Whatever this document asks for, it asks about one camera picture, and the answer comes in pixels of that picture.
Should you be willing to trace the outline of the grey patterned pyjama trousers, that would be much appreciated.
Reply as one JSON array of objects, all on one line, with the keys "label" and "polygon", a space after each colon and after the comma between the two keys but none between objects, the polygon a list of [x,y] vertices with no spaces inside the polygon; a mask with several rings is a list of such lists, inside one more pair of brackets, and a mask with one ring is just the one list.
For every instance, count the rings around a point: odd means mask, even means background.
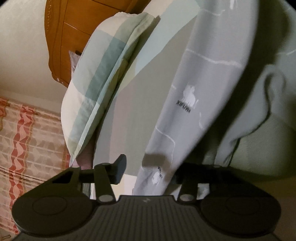
[{"label": "grey patterned pyjama trousers", "polygon": [[185,161],[295,173],[295,9],[202,1],[145,150],[134,195],[169,193]]}]

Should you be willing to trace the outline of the purple floral rolled quilt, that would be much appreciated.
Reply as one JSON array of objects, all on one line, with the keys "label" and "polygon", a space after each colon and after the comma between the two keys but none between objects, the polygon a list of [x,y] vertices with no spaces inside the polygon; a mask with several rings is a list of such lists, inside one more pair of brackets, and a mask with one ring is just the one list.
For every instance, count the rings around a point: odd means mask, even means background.
[{"label": "purple floral rolled quilt", "polygon": [[74,160],[71,167],[80,167],[82,170],[93,168],[93,158],[95,151],[95,137],[92,137],[83,151]]}]

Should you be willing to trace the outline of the beige and red curtain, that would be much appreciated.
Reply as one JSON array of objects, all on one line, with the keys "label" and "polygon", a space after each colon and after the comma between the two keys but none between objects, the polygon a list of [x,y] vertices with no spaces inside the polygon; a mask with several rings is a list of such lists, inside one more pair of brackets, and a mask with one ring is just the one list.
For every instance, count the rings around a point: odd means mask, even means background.
[{"label": "beige and red curtain", "polygon": [[1,98],[1,230],[18,233],[17,198],[69,167],[60,116]]}]

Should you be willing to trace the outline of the patchwork pastel bed sheet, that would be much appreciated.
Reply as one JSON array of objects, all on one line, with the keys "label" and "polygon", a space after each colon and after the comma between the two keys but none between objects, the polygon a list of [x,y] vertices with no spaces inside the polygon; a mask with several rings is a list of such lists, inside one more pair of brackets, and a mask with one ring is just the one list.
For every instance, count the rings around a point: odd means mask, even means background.
[{"label": "patchwork pastel bed sheet", "polygon": [[131,195],[145,149],[163,108],[200,8],[196,1],[151,1],[154,22],[138,39],[128,67],[93,137],[93,164],[125,154],[116,197]]}]

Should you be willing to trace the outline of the grey floral back pillow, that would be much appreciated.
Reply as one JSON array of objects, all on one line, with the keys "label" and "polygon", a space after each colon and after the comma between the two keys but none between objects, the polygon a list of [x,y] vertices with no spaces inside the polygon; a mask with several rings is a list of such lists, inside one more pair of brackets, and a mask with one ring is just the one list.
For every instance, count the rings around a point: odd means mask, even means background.
[{"label": "grey floral back pillow", "polygon": [[76,69],[77,63],[80,59],[80,55],[72,51],[69,51],[69,57],[70,57],[70,64],[71,64],[71,75],[73,75]]}]

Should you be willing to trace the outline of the checked pastel pillow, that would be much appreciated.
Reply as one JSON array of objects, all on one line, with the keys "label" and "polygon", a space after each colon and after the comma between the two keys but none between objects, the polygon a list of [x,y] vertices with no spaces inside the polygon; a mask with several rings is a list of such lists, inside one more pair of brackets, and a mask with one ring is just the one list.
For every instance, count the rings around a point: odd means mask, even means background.
[{"label": "checked pastel pillow", "polygon": [[88,40],[61,106],[61,125],[70,165],[90,141],[114,90],[154,16],[116,13],[100,23]]}]

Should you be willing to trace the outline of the wooden headboard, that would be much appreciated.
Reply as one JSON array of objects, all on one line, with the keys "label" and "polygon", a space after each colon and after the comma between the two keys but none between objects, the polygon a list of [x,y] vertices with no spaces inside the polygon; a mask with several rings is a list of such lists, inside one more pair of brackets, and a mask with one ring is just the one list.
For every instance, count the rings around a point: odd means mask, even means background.
[{"label": "wooden headboard", "polygon": [[118,12],[141,13],[144,0],[49,0],[45,6],[45,37],[53,79],[68,87],[71,80],[69,51],[81,54],[91,34]]}]

